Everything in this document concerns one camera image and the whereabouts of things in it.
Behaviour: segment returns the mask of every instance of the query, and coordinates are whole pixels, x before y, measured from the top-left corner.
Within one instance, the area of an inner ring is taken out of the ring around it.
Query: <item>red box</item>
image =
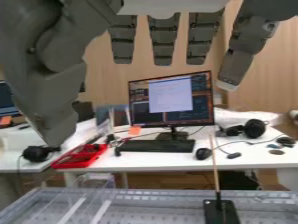
[[[86,168],[99,159],[107,149],[107,144],[79,146],[54,161],[51,167],[54,169]]]

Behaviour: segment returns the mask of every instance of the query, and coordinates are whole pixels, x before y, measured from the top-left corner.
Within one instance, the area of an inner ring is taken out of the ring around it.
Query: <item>computer monitor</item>
[[[4,81],[0,81],[0,117],[19,115],[19,109],[12,102],[11,88]]]
[[[212,72],[131,81],[129,110],[132,125],[171,127],[172,135],[180,126],[215,125]]]

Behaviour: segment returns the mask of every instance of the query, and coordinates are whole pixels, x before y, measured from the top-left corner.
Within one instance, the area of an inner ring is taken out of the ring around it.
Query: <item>monitor stand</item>
[[[156,140],[179,140],[185,141],[189,137],[188,132],[180,132],[175,127],[171,127],[171,132],[161,133]]]

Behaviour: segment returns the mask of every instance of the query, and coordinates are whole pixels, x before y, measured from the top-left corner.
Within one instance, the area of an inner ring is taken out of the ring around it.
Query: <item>headphones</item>
[[[46,162],[50,159],[50,154],[62,151],[62,148],[43,147],[43,146],[30,146],[24,152],[24,159],[35,163]]]
[[[240,134],[245,134],[248,138],[258,138],[264,135],[266,131],[266,123],[258,119],[252,119],[247,122],[245,125],[232,126],[227,129],[220,127],[221,130],[217,131],[217,137],[227,136],[239,136]]]

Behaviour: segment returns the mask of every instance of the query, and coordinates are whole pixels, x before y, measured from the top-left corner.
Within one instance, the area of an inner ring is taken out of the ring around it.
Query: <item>orange sticker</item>
[[[0,120],[0,125],[7,126],[7,125],[11,124],[11,122],[12,122],[12,117],[11,116],[3,117],[2,120]]]
[[[139,135],[141,132],[141,127],[140,126],[132,126],[129,130],[131,135]]]

